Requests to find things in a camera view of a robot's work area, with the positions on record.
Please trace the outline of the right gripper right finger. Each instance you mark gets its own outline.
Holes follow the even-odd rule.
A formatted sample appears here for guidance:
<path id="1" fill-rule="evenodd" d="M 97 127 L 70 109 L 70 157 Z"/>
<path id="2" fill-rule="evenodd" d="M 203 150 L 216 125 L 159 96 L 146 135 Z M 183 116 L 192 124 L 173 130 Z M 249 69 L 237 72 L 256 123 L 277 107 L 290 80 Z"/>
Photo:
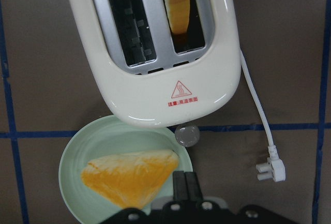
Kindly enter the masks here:
<path id="1" fill-rule="evenodd" d="M 190 201 L 201 201 L 203 195 L 201 192 L 198 177 L 195 172 L 185 172 L 188 199 Z"/>

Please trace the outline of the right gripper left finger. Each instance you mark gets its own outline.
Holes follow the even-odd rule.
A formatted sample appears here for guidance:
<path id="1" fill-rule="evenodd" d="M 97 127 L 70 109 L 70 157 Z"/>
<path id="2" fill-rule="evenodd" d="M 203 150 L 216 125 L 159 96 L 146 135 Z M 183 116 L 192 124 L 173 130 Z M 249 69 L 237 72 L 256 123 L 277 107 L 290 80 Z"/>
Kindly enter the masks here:
<path id="1" fill-rule="evenodd" d="M 188 191 L 184 171 L 173 172 L 173 199 L 175 201 L 188 200 Z"/>

